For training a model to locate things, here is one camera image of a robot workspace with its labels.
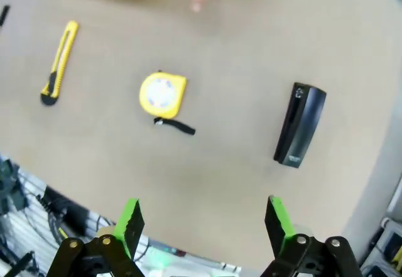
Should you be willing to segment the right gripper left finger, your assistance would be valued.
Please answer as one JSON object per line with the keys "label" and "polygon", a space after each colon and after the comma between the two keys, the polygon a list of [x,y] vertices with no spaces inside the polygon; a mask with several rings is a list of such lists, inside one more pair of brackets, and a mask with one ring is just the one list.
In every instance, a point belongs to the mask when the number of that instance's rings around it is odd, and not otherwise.
{"label": "right gripper left finger", "polygon": [[143,229],[139,200],[130,198],[111,233],[95,237],[87,243],[76,237],[64,239],[47,275],[143,276],[133,260]]}

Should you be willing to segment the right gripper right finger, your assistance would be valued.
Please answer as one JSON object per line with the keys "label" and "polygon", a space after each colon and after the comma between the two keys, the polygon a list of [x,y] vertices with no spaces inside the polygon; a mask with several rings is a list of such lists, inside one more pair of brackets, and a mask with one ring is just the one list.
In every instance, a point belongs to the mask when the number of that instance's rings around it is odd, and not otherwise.
{"label": "right gripper right finger", "polygon": [[281,199],[269,196],[264,218],[274,260],[262,276],[362,276],[348,240],[332,236],[324,242],[297,233]]}

